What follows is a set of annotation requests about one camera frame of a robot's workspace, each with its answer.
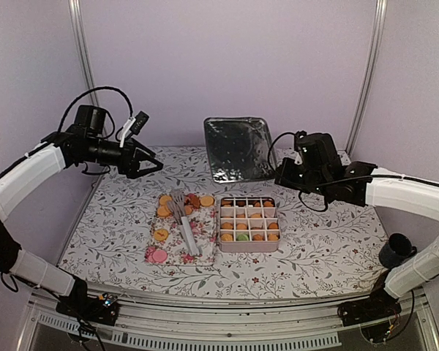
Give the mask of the metal tongs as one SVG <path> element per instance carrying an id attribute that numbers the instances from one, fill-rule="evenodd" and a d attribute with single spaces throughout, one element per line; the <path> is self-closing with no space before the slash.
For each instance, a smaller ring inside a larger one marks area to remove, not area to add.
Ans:
<path id="1" fill-rule="evenodd" d="M 200 250 L 195 242 L 190 221 L 187 218 L 187 213 L 184 208 L 184 194 L 178 189 L 173 189 L 169 196 L 171 200 L 166 202 L 166 206 L 180 227 L 181 236 L 187 245 L 189 254 L 193 257 L 199 256 Z"/>

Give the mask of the metal tin lid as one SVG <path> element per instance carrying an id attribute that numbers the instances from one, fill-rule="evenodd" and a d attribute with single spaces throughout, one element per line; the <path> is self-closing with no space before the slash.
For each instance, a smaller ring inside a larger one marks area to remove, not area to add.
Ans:
<path id="1" fill-rule="evenodd" d="M 208 117 L 203 122 L 211 177 L 218 184 L 275 177 L 271 133 L 261 117 Z"/>

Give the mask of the compartment tin box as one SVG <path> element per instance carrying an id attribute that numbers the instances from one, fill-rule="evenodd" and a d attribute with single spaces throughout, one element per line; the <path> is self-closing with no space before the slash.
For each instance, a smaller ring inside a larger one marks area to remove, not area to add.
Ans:
<path id="1" fill-rule="evenodd" d="M 221 240 L 233 234 L 234 241 Z M 237 241 L 239 233 L 248 233 L 249 241 Z M 219 249 L 224 253 L 271 253 L 281 240 L 277 203 L 271 197 L 223 197 L 219 202 Z"/>

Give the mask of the floral cookie tray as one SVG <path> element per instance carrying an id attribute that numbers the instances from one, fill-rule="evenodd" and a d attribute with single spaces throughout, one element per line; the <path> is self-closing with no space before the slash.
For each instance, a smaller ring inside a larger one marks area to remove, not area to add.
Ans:
<path id="1" fill-rule="evenodd" d="M 155 265 L 210 266 L 217 250 L 217 201 L 213 195 L 189 193 L 184 196 L 184 210 L 192 229 L 199 254 L 193 255 L 184 239 L 184 228 L 176 220 L 168 201 L 172 196 L 158 197 L 157 210 L 145 249 L 145 262 Z"/>

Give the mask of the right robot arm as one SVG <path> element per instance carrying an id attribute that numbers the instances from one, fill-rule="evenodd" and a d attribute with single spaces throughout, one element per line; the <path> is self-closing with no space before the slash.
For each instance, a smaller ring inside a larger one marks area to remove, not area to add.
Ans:
<path id="1" fill-rule="evenodd" d="M 391 172 L 369 162 L 344 165 L 328 133 L 294 132 L 295 158 L 273 167 L 275 183 L 357 206 L 393 208 L 439 222 L 439 183 Z M 392 268 L 366 299 L 364 313 L 380 318 L 392 300 L 439 276 L 439 236 L 406 263 Z"/>

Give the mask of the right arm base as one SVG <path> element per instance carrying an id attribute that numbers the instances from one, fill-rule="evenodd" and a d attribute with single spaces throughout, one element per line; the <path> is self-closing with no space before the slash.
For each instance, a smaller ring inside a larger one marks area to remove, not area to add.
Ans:
<path id="1" fill-rule="evenodd" d="M 337 315 L 344 326 L 396 316 L 401 311 L 398 299 L 391 297 L 385 290 L 376 290 L 367 298 L 346 301 L 337 307 Z"/>

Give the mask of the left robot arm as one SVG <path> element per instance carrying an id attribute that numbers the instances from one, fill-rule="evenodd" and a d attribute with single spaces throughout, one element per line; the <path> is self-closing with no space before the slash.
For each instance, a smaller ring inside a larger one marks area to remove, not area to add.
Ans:
<path id="1" fill-rule="evenodd" d="M 55 132 L 0 173 L 0 273 L 66 297 L 78 317 L 88 317 L 94 302 L 79 290 L 81 280 L 55 265 L 89 193 L 89 181 L 78 179 L 75 168 L 93 165 L 101 174 L 107 167 L 128 179 L 162 169 L 155 153 L 135 139 L 148 115 L 130 111 L 124 125 L 113 129 L 112 141 L 103 134 L 109 112 L 81 102 L 94 92 L 77 96 L 64 111 L 62 120 L 76 110 L 68 127 L 61 121 Z"/>

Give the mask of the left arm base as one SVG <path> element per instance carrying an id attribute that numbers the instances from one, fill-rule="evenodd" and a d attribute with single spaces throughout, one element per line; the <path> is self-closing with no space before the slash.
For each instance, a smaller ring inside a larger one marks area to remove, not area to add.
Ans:
<path id="1" fill-rule="evenodd" d="M 77 278 L 68 296 L 59 296 L 56 311 L 86 322 L 114 326 L 119 316 L 120 305 L 116 297 L 103 293 L 97 297 L 88 295 L 85 281 Z"/>

